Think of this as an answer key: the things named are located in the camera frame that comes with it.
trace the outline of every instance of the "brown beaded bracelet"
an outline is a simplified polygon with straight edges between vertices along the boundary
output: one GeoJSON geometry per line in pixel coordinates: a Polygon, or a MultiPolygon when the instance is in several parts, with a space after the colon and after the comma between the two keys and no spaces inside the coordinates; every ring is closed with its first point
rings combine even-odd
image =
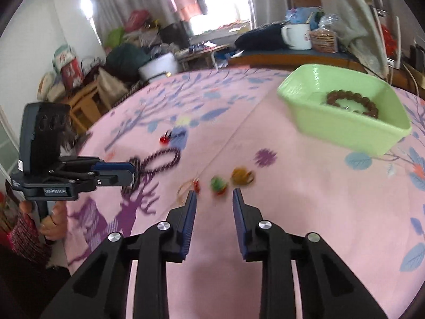
{"type": "Polygon", "coordinates": [[[352,91],[331,91],[328,93],[326,98],[326,103],[329,105],[333,105],[334,107],[341,107],[341,105],[337,102],[338,99],[347,99],[349,101],[353,100],[357,103],[362,104],[368,111],[365,111],[363,115],[373,117],[375,119],[378,118],[378,108],[376,108],[375,103],[373,103],[369,98],[363,97],[359,93],[354,93],[352,91]]]}

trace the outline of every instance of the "dark braided bracelet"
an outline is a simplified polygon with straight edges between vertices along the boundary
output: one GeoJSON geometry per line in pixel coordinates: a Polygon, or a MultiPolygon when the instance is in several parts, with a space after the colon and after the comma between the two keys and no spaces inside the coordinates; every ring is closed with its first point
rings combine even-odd
{"type": "Polygon", "coordinates": [[[178,148],[163,149],[145,158],[143,162],[140,160],[139,157],[131,158],[129,162],[134,165],[134,180],[131,186],[123,186],[121,188],[122,196],[130,196],[132,193],[134,193],[139,188],[140,181],[144,175],[155,175],[164,170],[175,167],[180,162],[180,149],[178,148]],[[147,165],[150,162],[152,162],[155,158],[159,156],[165,155],[166,153],[175,153],[174,159],[170,163],[167,163],[155,169],[146,169],[147,165]]]}
{"type": "Polygon", "coordinates": [[[359,93],[354,93],[352,91],[331,91],[328,93],[326,97],[326,103],[329,105],[333,105],[334,107],[341,107],[341,105],[337,102],[338,99],[347,99],[349,101],[353,100],[357,103],[362,104],[368,111],[365,111],[363,115],[373,117],[375,119],[378,118],[378,108],[376,108],[375,103],[373,103],[369,98],[362,97],[359,93]]]}

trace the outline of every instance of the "white mug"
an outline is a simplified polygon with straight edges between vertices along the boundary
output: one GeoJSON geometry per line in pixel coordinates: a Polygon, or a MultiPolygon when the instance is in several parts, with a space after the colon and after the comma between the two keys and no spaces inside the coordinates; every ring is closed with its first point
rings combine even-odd
{"type": "Polygon", "coordinates": [[[310,40],[310,24],[288,24],[282,27],[283,41],[292,50],[309,50],[312,48],[310,40]]]}

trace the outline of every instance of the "mug handle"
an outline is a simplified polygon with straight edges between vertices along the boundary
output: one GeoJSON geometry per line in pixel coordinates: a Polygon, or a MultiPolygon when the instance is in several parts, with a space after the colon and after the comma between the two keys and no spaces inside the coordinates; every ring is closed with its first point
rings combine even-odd
{"type": "Polygon", "coordinates": [[[285,25],[282,27],[282,38],[283,41],[288,45],[288,46],[292,46],[292,42],[288,33],[288,29],[290,29],[289,26],[285,25]]]}

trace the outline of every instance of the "floral tablecloth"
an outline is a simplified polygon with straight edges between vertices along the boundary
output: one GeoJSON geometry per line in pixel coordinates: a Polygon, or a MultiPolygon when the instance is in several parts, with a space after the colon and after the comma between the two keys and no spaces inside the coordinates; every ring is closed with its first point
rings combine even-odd
{"type": "Polygon", "coordinates": [[[371,158],[299,133],[276,93],[287,75],[263,69],[185,73],[151,84],[105,115],[82,155],[144,159],[173,130],[186,132],[170,145],[181,149],[181,160],[145,176],[130,200],[119,188],[104,187],[68,203],[71,271],[110,232],[139,234],[165,219],[177,205],[178,188],[198,175],[190,253],[183,264],[167,266],[170,318],[257,319],[261,265],[245,263],[239,253],[232,187],[220,198],[209,188],[214,175],[229,179],[235,167],[245,166],[256,173],[242,189],[248,204],[289,233],[318,232],[388,317],[398,318],[425,279],[425,103],[396,89],[412,134],[371,158]]]}

